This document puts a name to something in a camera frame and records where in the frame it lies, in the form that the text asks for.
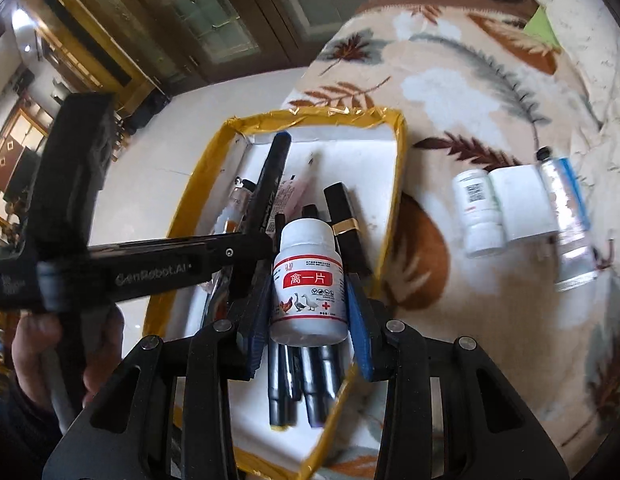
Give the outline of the person's left hand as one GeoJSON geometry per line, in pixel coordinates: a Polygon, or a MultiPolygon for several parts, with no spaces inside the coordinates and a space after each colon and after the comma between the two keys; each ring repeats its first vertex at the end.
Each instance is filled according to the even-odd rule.
{"type": "MultiPolygon", "coordinates": [[[[48,379],[54,351],[62,339],[56,315],[25,314],[18,322],[12,345],[16,380],[26,397],[38,408],[52,412],[51,381],[48,379]]],[[[86,394],[82,406],[90,403],[121,362],[124,316],[112,307],[102,328],[101,340],[86,358],[82,380],[86,394]]]]}

